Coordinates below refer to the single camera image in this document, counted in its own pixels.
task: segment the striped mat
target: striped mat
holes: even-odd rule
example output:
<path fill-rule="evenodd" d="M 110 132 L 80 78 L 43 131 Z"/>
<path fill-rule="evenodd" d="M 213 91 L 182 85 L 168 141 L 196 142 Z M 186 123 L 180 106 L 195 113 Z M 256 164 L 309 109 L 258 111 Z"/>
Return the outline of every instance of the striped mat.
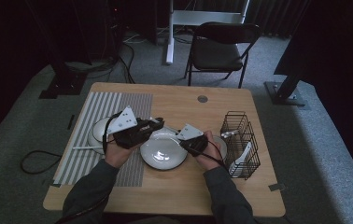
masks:
<path fill-rule="evenodd" d="M 94 150 L 72 149 L 88 146 L 88 133 L 95 122 L 122 111 L 127 105 L 137 118 L 149 119 L 151 102 L 152 94 L 146 93 L 90 92 L 53 184 L 75 184 L 104 157 Z M 136 150 L 121 167 L 115 187 L 141 187 L 143 172 L 144 162 Z"/>

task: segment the person's left hand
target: person's left hand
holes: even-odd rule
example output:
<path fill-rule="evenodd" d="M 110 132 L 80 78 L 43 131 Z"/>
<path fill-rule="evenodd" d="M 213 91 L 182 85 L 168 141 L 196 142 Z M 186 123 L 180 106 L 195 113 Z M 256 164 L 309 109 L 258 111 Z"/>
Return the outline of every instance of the person's left hand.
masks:
<path fill-rule="evenodd" d="M 214 135 L 212 135 L 211 131 L 204 132 L 204 135 L 208 138 L 208 146 L 205 148 L 203 153 L 221 161 L 222 157 L 219 153 L 220 143 L 215 142 Z M 195 159 L 206 171 L 214 169 L 219 166 L 219 163 L 203 155 L 199 155 L 195 157 Z"/>
<path fill-rule="evenodd" d="M 129 149 L 119 147 L 115 141 L 107 144 L 105 161 L 115 167 L 121 168 L 121 166 L 127 162 L 134 150 L 140 147 L 142 144 L 130 147 Z"/>

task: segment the black wire basket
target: black wire basket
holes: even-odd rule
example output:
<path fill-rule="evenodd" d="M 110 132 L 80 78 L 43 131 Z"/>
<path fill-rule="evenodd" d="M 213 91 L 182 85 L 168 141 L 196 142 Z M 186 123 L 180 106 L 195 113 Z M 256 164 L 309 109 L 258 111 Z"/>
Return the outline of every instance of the black wire basket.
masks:
<path fill-rule="evenodd" d="M 248 179 L 261 165 L 251 123 L 243 111 L 229 111 L 220 129 L 227 146 L 224 162 L 233 178 Z"/>

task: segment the chair seat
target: chair seat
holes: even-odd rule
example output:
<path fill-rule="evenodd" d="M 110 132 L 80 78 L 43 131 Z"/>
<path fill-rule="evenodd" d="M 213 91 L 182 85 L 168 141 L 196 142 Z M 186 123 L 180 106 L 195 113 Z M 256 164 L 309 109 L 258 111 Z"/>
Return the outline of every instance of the chair seat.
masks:
<path fill-rule="evenodd" d="M 200 39 L 193 46 L 192 62 L 199 70 L 238 71 L 243 66 L 237 45 Z"/>

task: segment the black curtain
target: black curtain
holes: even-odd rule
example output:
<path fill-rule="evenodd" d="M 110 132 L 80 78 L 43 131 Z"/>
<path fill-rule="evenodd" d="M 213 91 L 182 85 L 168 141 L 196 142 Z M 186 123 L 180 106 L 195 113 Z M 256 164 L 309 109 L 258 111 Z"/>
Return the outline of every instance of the black curtain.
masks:
<path fill-rule="evenodd" d="M 275 74 L 316 88 L 353 158 L 353 1 L 312 0 Z"/>
<path fill-rule="evenodd" d="M 245 22 L 259 25 L 264 35 L 290 38 L 309 2 L 310 0 L 249 1 Z"/>
<path fill-rule="evenodd" d="M 48 64 L 23 1 L 0 1 L 0 123 L 31 77 Z"/>

